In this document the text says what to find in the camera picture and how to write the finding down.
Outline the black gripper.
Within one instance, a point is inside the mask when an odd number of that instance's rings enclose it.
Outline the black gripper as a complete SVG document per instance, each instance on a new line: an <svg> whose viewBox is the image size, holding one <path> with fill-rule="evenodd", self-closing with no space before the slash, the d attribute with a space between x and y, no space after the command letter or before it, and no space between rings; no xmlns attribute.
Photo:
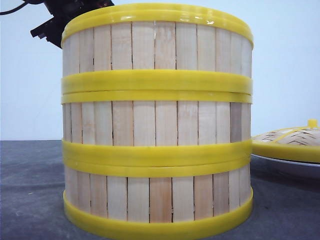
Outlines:
<svg viewBox="0 0 320 240"><path fill-rule="evenodd" d="M53 18L30 31L33 37L46 38L61 47L62 33L72 19L84 13L113 6L111 0L31 0L31 4L43 3Z"/></svg>

